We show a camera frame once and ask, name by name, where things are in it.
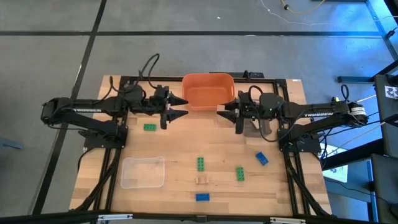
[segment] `transparent tray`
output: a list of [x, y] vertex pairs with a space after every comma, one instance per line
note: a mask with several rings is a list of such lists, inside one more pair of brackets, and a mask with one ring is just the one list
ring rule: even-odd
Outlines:
[[164, 158], [125, 158], [122, 165], [121, 186], [124, 189], [161, 187], [164, 185]]

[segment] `green lego brick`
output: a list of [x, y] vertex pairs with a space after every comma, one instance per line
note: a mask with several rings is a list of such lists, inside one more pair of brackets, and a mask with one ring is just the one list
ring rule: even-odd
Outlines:
[[156, 131], [156, 124], [144, 124], [144, 131]]
[[205, 158], [198, 157], [198, 171], [205, 171]]
[[236, 168], [236, 177], [238, 178], [238, 181], [244, 181], [243, 167]]

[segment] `orange plastic bin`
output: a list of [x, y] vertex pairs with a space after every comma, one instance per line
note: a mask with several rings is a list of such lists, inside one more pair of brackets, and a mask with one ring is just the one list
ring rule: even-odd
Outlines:
[[217, 105], [234, 100], [234, 79], [227, 73], [188, 74], [182, 79], [182, 96], [190, 110], [217, 110]]

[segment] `gray floor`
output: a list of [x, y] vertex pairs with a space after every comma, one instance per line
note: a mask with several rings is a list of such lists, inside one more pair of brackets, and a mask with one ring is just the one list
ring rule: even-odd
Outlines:
[[[289, 22], [333, 24], [288, 24], [269, 14], [260, 0], [113, 0], [106, 5], [99, 29], [377, 31], [363, 3], [327, 2], [314, 13], [298, 16], [283, 10], [279, 1], [263, 2]], [[316, 5], [309, 0], [288, 3], [298, 11]], [[379, 10], [385, 7], [382, 0], [372, 0], [372, 4]], [[95, 0], [0, 0], [0, 30], [91, 30], [99, 5], [100, 1]], [[87, 40], [0, 37], [0, 136], [26, 146], [23, 150], [0, 150], [1, 217], [29, 213], [56, 135], [39, 119], [41, 104], [56, 96], [70, 95]], [[384, 41], [378, 37], [97, 37], [78, 97], [96, 98], [103, 75], [137, 75], [137, 69], [156, 52], [160, 53], [160, 60], [153, 75], [250, 70], [264, 72], [269, 78], [299, 78], [309, 103], [341, 97], [340, 85], [335, 82], [339, 75], [374, 75], [392, 62]], [[349, 88], [352, 100], [374, 94], [371, 85]], [[375, 99], [364, 105], [368, 113], [377, 111]], [[339, 146], [369, 128], [330, 137], [329, 144]], [[380, 130], [376, 130], [345, 148], [380, 135]], [[68, 132], [44, 212], [68, 209], [82, 144], [77, 133]], [[330, 200], [333, 213], [339, 217], [366, 218], [335, 206], [345, 202], [347, 208], [366, 209], [363, 202], [333, 194]]]

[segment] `wooden table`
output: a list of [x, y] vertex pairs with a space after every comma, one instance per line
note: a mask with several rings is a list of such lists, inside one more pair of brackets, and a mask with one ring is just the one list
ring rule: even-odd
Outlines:
[[[118, 85], [120, 77], [114, 76]], [[154, 82], [168, 85], [174, 95], [182, 97], [181, 82]], [[140, 85], [150, 96], [154, 93], [147, 82]], [[250, 83], [235, 83], [238, 90], [247, 91]], [[258, 83], [264, 92], [273, 92], [271, 84]], [[109, 77], [104, 76], [99, 98], [109, 89]], [[290, 100], [305, 104], [302, 82], [287, 80]], [[253, 91], [253, 99], [259, 93]], [[186, 109], [186, 106], [174, 106]], [[110, 119], [104, 114], [95, 114], [100, 120]], [[280, 215], [291, 216], [289, 189], [283, 155], [276, 142], [269, 143], [261, 138], [247, 138], [235, 134], [234, 125], [218, 116], [215, 111], [189, 112], [156, 132], [144, 131], [146, 123], [157, 124], [159, 115], [129, 114], [129, 133], [126, 147], [122, 150], [117, 181], [114, 190], [112, 212], [128, 213], [170, 213], [207, 215]], [[276, 138], [277, 121], [271, 121], [272, 134]], [[255, 154], [263, 152], [269, 163], [262, 166]], [[73, 191], [70, 208], [79, 206], [98, 182], [104, 149], [89, 152], [81, 162], [80, 171]], [[151, 158], [165, 159], [165, 183], [160, 188], [122, 189], [120, 184], [123, 159]], [[205, 158], [205, 171], [197, 171], [197, 157]], [[312, 154], [301, 153], [305, 183], [318, 203], [330, 212], [328, 195], [320, 163]], [[236, 167], [244, 167], [245, 181], [236, 179]], [[208, 184], [198, 185], [195, 179], [206, 174]], [[107, 193], [104, 188], [101, 208]], [[210, 193], [209, 202], [196, 202], [196, 193]], [[299, 211], [303, 212], [300, 191], [296, 186]]]

